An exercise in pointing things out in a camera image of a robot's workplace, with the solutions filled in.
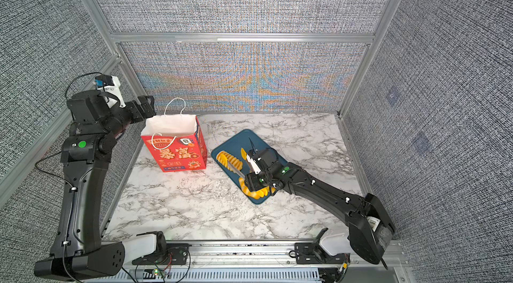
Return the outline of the yellow metal tongs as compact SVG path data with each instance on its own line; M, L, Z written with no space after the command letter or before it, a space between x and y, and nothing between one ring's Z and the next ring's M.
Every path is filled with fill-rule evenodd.
M274 161L279 161L278 153L272 148L266 148L264 151L259 153L258 150L253 149L252 152L255 155L259 155L255 160L248 156L248 153L241 148L240 155L244 161L238 161L234 167L237 169L235 172L239 176L239 185L241 191L248 197L260 200L267 196L274 196L276 189L273 186L267 184L266 174L262 172L262 169L257 164L263 154L274 153Z

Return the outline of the long ridged bread loaf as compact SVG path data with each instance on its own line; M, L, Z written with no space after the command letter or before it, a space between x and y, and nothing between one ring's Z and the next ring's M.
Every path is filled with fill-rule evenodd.
M243 163L238 158L232 156L226 151L221 151L217 154L216 160L226 169L231 172L241 171L243 169Z

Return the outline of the red paper gift bag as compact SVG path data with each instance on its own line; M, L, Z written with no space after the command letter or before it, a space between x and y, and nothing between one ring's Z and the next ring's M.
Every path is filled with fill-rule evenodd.
M175 101L183 103L180 112L148 118L141 139L163 172L204 170L208 151L199 120L184 113L186 101L181 97L168 105Z

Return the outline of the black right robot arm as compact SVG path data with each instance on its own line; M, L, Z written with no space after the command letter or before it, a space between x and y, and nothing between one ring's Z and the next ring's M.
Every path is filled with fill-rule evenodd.
M310 200L348 227L349 245L358 256L371 264L383 260L396 227L377 196L339 190L296 164L282 164L272 148L241 153L250 169L245 184L251 192L268 187Z

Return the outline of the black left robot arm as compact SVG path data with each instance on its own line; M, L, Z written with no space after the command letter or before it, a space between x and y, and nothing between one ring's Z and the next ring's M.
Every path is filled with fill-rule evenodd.
M117 137L130 124L155 116L154 98L140 96L121 106L114 94L90 90L72 96L67 107L74 121L61 147L65 186L60 222L49 257L36 262L34 275L82 282L114 276L132 260L166 256L161 231L103 244L100 230L103 185Z

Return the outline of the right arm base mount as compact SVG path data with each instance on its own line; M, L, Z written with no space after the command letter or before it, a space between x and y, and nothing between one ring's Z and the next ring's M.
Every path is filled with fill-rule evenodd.
M311 242L296 242L289 257L302 265L343 264L350 263L351 251L346 232L323 228Z

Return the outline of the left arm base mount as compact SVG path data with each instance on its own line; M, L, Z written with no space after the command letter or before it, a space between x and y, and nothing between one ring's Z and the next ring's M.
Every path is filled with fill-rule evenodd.
M185 265L189 257L190 244L167 243L162 231L145 232L156 239L155 251L132 260L132 265L150 265L156 263L158 266Z

